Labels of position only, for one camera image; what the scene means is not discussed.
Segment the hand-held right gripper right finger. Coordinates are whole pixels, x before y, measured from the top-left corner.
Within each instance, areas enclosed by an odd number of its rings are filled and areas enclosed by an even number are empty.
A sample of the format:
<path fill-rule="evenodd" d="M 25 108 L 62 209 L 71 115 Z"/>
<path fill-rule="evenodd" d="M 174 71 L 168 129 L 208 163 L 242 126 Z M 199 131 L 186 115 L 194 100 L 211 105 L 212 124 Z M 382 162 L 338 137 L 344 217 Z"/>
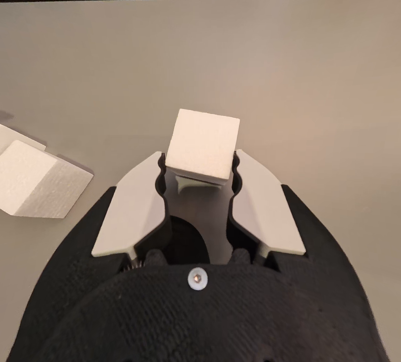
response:
<path fill-rule="evenodd" d="M 245 249 L 251 263 L 260 265 L 271 252 L 305 256 L 305 245 L 276 176 L 241 149 L 234 153 L 232 171 L 226 235 L 233 250 Z"/>

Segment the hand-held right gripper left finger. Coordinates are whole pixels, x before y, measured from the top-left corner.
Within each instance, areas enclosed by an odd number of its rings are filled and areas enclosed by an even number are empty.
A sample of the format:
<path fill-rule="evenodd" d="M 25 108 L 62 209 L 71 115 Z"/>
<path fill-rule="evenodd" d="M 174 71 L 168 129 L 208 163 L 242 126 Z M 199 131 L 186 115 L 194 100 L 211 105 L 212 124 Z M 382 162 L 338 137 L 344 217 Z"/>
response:
<path fill-rule="evenodd" d="M 143 260 L 152 249 L 163 250 L 172 239 L 168 211 L 165 154 L 157 151 L 117 183 L 91 251 L 93 257 L 126 254 Z"/>

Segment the white foam cube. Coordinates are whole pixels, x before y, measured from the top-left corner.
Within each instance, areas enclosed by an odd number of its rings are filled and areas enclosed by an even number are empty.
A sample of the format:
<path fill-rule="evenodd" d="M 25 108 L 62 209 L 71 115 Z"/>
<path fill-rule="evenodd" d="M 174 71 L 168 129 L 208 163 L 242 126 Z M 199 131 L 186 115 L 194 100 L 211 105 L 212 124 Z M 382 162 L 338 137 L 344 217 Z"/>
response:
<path fill-rule="evenodd" d="M 46 149 L 46 145 L 39 143 L 38 141 L 27 137 L 24 134 L 21 134 L 7 126 L 0 125 L 0 153 L 2 154 L 14 141 L 20 141 L 25 144 L 28 144 L 36 149 L 44 151 Z"/>
<path fill-rule="evenodd" d="M 0 157 L 0 208 L 11 216 L 63 219 L 92 179 L 89 171 L 15 140 Z"/>
<path fill-rule="evenodd" d="M 180 109 L 165 165 L 176 175 L 225 185 L 236 149 L 240 119 Z"/>

